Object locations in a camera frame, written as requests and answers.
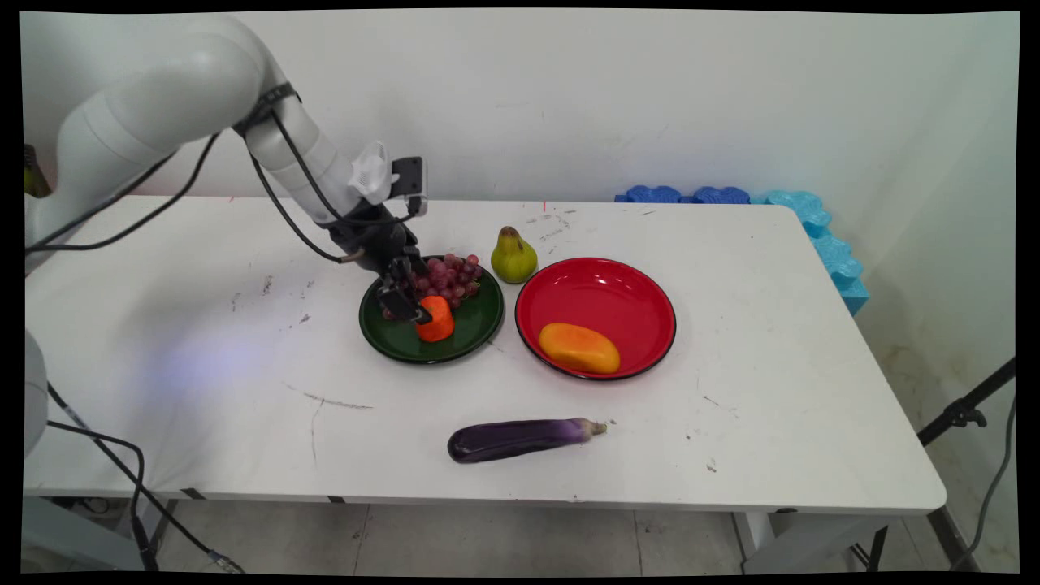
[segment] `black cable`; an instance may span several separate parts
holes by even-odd
[[[86,503],[87,500],[101,500],[105,504],[105,509],[102,510],[102,511],[100,511],[100,512],[97,511],[97,510],[95,510],[94,508],[90,507],[89,504]],[[99,516],[107,514],[108,510],[112,509],[111,504],[109,504],[108,500],[105,500],[104,498],[84,498],[84,499],[80,500],[79,503],[82,504],[83,507],[86,508],[87,510],[90,510],[92,514],[97,514]]]
[[[66,414],[68,414],[70,418],[72,418],[77,425],[79,425],[80,428],[84,430],[89,430],[86,426],[86,423],[84,423],[79,417],[79,415],[76,414],[76,411],[74,411],[69,406],[69,403],[67,403],[64,400],[61,399],[57,390],[55,390],[54,386],[51,385],[50,383],[47,384],[47,392],[50,393],[51,399],[54,400],[54,403],[57,404],[58,407],[60,407],[62,410],[64,410]],[[114,453],[112,453],[111,449],[108,449],[107,444],[101,442],[98,439],[95,439],[94,442],[101,449],[101,451],[105,453],[105,455],[108,456],[109,459],[112,460],[112,463],[115,463],[115,466],[122,469],[123,473],[131,479],[131,481],[134,480],[133,473],[130,470],[130,468],[127,467],[126,464],[123,463],[123,461],[119,457],[116,457]],[[194,544],[199,550],[206,553],[207,555],[210,553],[211,549],[203,544],[201,540],[199,540],[198,538],[194,537],[193,534],[188,532],[188,529],[184,528],[184,526],[181,523],[177,522],[177,518],[175,518],[173,514],[166,511],[165,506],[163,506],[158,500],[156,500],[155,495],[153,495],[152,492],[149,491],[147,487],[141,485],[140,490],[141,493],[145,494],[145,498],[147,498],[148,501],[152,503],[152,505],[158,508],[158,510],[162,513],[162,515],[165,516],[167,520],[170,520],[170,524],[174,525],[177,528],[177,530],[181,531],[181,534],[183,534],[185,538],[191,541],[192,544]]]
[[[986,491],[986,498],[982,501],[982,509],[979,511],[979,526],[976,527],[976,537],[971,541],[971,545],[968,546],[967,551],[961,555],[961,558],[957,559],[953,565],[950,566],[950,570],[957,570],[957,567],[968,560],[971,553],[974,553],[976,549],[979,548],[979,543],[982,542],[982,529],[985,528],[986,524],[986,512],[989,510],[989,501],[993,498],[993,492],[996,491],[996,484],[1000,483],[1000,478],[1004,477],[1004,472],[1008,468],[1008,463],[1011,461],[1011,440],[1014,438],[1014,432],[1012,429],[1015,424],[1015,400],[1011,399],[1011,412],[1008,414],[1008,426],[1005,430],[1004,437],[1004,461],[1000,462],[1000,468],[996,470],[996,475],[993,476],[992,483],[989,484],[989,489]]]
[[[133,495],[130,498],[130,518],[133,526],[133,535],[134,539],[137,541],[137,552],[140,554],[140,562],[145,565],[145,570],[159,570],[159,564],[155,561],[155,553],[152,552],[152,546],[148,542],[148,536],[145,534],[144,525],[140,523],[140,517],[137,516],[137,501],[140,495],[141,485],[145,482],[145,454],[141,453],[140,448],[123,439],[118,439],[115,437],[110,437],[108,435],[103,435],[86,429],[80,429],[78,427],[72,427],[70,425],[62,425],[61,423],[55,423],[54,421],[48,421],[47,426],[54,427],[55,429],[61,429],[62,431],[69,431],[70,433],[76,433],[78,435],[86,435],[92,437],[95,441],[107,440],[108,442],[122,444],[123,447],[132,450],[134,454],[137,455],[137,478],[134,480]]]
[[[264,176],[263,170],[260,169],[260,162],[256,159],[255,156],[251,156],[251,158],[253,159],[253,168],[256,169],[257,171],[257,177],[260,177],[260,182],[263,183],[263,188],[267,192],[267,197],[270,198],[270,201],[275,204],[275,207],[278,208],[278,212],[282,214],[282,218],[284,218],[285,222],[289,224],[289,227],[292,228],[292,231],[296,232],[296,235],[300,236],[300,239],[303,239],[304,244],[306,244],[311,250],[315,251],[318,254],[318,256],[321,256],[327,260],[332,260],[336,263],[343,264],[346,262],[353,262],[354,260],[357,260],[358,258],[364,255],[365,250],[361,249],[355,254],[350,254],[349,256],[337,257],[318,248],[316,244],[314,244],[306,235],[304,235],[304,232],[300,231],[300,228],[296,227],[296,224],[292,221],[291,218],[289,218],[289,214],[285,211],[285,207],[283,207],[282,203],[279,202],[277,197],[275,197],[275,192],[271,190],[270,183],[267,182],[267,177]]]
[[[86,210],[80,217],[78,217],[75,220],[69,222],[68,224],[61,226],[60,228],[58,228],[57,230],[55,230],[54,232],[52,232],[47,237],[41,238],[38,241],[36,241],[32,246],[33,247],[36,247],[36,246],[46,246],[47,244],[50,244],[51,241],[53,241],[55,237],[57,237],[57,236],[66,233],[67,231],[71,230],[72,228],[78,226],[79,224],[82,224],[83,222],[85,222],[85,221],[89,220],[90,218],[97,215],[101,211],[104,211],[108,207],[111,207],[119,200],[121,200],[124,197],[126,197],[127,195],[129,195],[130,192],[132,192],[133,189],[139,187],[141,183],[144,183],[145,181],[147,181],[149,179],[149,177],[151,177],[152,175],[154,175],[155,172],[158,171],[163,164],[165,164],[167,160],[170,160],[171,158],[173,158],[174,154],[176,154],[176,151],[173,154],[171,154],[170,156],[167,156],[167,157],[163,158],[162,160],[160,160],[160,161],[156,162],[155,164],[153,164],[151,169],[149,169],[148,171],[145,171],[145,173],[141,176],[137,177],[137,179],[134,182],[130,183],[129,185],[127,185],[126,187],[124,187],[122,190],[120,190],[119,193],[116,193],[115,195],[113,195],[112,197],[110,197],[109,199],[107,199],[105,201],[102,201],[98,205],[94,206],[92,209]]]
[[[188,179],[188,182],[185,183],[185,185],[181,188],[181,190],[179,190],[177,193],[177,195],[175,195],[172,198],[170,198],[168,201],[166,201],[165,203],[163,203],[162,205],[160,205],[157,209],[155,209],[151,213],[149,213],[149,214],[145,215],[144,218],[141,218],[140,220],[138,220],[135,224],[133,224],[129,228],[121,231],[120,233],[118,233],[118,234],[115,234],[115,235],[113,235],[113,236],[111,236],[111,237],[109,237],[107,239],[103,239],[101,241],[96,241],[94,244],[83,244],[83,245],[61,244],[61,245],[56,245],[56,246],[40,246],[40,245],[30,246],[30,247],[28,247],[28,248],[25,249],[25,254],[29,255],[29,254],[31,254],[33,252],[48,252],[48,251],[55,251],[55,250],[67,250],[67,251],[74,251],[74,250],[75,251],[97,250],[98,248],[104,248],[105,246],[108,246],[109,244],[113,244],[115,241],[119,241],[120,239],[123,239],[123,237],[125,237],[127,235],[130,235],[131,233],[133,233],[134,231],[136,231],[137,228],[139,228],[140,226],[149,223],[156,215],[158,215],[159,213],[162,213],[167,208],[170,208],[171,205],[173,205],[174,203],[177,203],[177,201],[181,197],[184,197],[184,194],[186,194],[188,192],[188,189],[191,188],[191,185],[194,184],[196,179],[199,177],[199,172],[202,170],[202,164],[203,164],[203,162],[206,161],[206,157],[209,155],[210,148],[213,147],[213,143],[216,142],[216,138],[219,135],[220,135],[220,133],[217,132],[215,134],[213,134],[212,136],[210,136],[209,142],[206,143],[206,148],[203,149],[202,154],[199,156],[199,161],[196,163],[194,171],[191,172],[191,177]]]
[[[318,186],[318,182],[314,180],[314,176],[311,175],[311,170],[307,167],[307,163],[304,162],[304,157],[301,156],[300,150],[296,149],[296,143],[292,142],[292,137],[289,136],[289,132],[285,129],[285,125],[282,124],[282,119],[279,118],[278,112],[271,109],[270,117],[275,119],[275,124],[278,125],[279,131],[282,132],[282,137],[285,138],[285,144],[289,145],[289,150],[292,151],[292,156],[295,157],[296,162],[300,164],[301,170],[303,170],[304,175],[307,177],[307,181],[311,184],[311,188],[314,189],[315,195],[317,195],[318,199],[321,200],[321,203],[326,206],[326,209],[328,209],[329,212],[332,213],[332,217],[336,218],[337,221],[343,222],[344,224],[350,226],[387,226],[392,224],[402,224],[415,217],[415,213],[409,213],[404,218],[394,218],[392,220],[353,220],[340,215],[339,211],[336,211],[336,208],[333,207],[331,203],[329,203],[329,200],[326,199],[324,194],[321,193],[321,188]]]

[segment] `yellow mango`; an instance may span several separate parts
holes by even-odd
[[[614,374],[621,354],[605,335],[567,323],[550,323],[538,334],[538,345],[554,361],[590,374]]]

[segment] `orange carrot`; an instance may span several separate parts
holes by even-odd
[[[434,317],[430,323],[415,326],[420,339],[432,344],[446,339],[454,333],[454,317],[451,316],[451,307],[444,297],[438,295],[426,297],[419,301],[419,304]]]

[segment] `purple eggplant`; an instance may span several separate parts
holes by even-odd
[[[586,442],[606,432],[606,425],[588,418],[510,421],[459,429],[448,439],[448,455],[457,463],[478,463],[524,453]]]

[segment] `tiled floor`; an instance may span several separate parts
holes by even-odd
[[[250,573],[739,575],[743,560],[732,516],[726,513],[182,501],[176,515]],[[869,542],[862,544],[869,549]],[[41,555],[47,553],[31,557],[43,567],[36,570],[85,568],[60,557],[41,561]],[[219,571],[172,527],[158,561],[163,570]],[[889,527],[882,570],[944,570],[945,563],[927,519]],[[28,570],[33,568],[23,561],[23,571]],[[850,570],[862,567],[844,553],[812,573]]]

